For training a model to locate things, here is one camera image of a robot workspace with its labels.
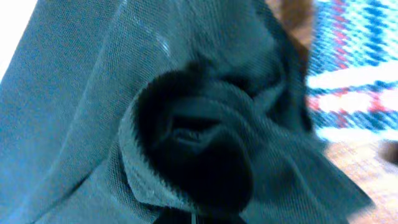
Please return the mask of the black polo shirt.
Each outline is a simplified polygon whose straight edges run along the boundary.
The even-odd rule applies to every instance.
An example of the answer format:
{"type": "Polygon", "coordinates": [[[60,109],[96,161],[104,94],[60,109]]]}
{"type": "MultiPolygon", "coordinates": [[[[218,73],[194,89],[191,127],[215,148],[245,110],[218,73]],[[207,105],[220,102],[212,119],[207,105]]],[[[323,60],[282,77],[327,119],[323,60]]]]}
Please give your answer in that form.
{"type": "Polygon", "coordinates": [[[2,223],[346,223],[264,1],[38,1],[1,82],[2,223]]]}

